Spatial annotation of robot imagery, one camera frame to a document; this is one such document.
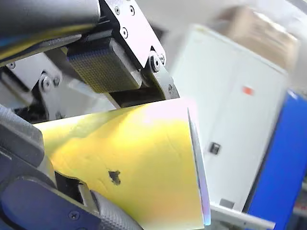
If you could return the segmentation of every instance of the cabinet door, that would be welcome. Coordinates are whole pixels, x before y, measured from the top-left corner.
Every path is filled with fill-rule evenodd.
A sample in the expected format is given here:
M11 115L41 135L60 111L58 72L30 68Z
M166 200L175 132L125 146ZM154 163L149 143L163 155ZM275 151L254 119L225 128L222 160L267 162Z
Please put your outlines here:
M190 32L182 47L170 73L180 97L197 105L200 142L205 147L229 85L234 81L241 51L218 36L197 29Z
M244 53L240 63L210 137L220 150L205 154L210 200L238 211L264 157L286 88L285 76L260 59Z

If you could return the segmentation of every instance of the blue panel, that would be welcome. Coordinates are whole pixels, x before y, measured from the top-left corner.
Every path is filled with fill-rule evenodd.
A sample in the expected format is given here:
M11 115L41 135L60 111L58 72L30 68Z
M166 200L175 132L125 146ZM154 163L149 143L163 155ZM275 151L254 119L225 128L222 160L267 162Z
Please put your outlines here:
M307 102L287 95L248 213L284 230L307 166Z

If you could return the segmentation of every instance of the metal plate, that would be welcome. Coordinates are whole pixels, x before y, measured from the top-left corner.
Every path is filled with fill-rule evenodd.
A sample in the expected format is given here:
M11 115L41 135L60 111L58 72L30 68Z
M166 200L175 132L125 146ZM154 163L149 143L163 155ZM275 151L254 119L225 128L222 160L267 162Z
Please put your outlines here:
M164 57L166 63L165 51L135 0L105 0L104 2L119 22L121 37L143 68L152 46L159 57Z

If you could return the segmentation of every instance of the gray machine part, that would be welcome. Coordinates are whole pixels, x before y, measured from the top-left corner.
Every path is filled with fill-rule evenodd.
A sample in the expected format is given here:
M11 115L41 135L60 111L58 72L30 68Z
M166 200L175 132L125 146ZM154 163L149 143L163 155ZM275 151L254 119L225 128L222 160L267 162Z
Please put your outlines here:
M0 63L25 56L23 51L41 42L89 31L99 19L98 0L0 1L0 20L5 22L0 28Z
M119 42L126 44L144 68L153 49L166 62L165 51L135 0L100 0L107 19L117 25Z
M80 77L94 92L139 89L142 75L114 38L70 46L67 56Z
M99 230L142 230L142 227L121 208L98 192L92 191L92 195L102 220Z

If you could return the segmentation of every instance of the metal bracket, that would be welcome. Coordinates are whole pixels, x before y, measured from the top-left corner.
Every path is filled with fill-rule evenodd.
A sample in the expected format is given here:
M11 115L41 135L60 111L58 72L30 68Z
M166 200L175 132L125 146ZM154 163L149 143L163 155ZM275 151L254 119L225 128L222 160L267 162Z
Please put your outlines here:
M147 77L150 81L153 81L156 87L158 87L163 95L163 99L168 100L179 98L180 96L176 86L174 85L174 80L165 69L156 52L150 52L148 63L150 73L148 73Z
M166 62L165 51L135 0L101 0L100 4L108 19L119 24L116 32L143 68L152 47Z
M52 76L43 72L38 88L42 97L42 102L46 110L47 120L52 121L65 117L63 109L60 107L57 88L62 80L61 75Z

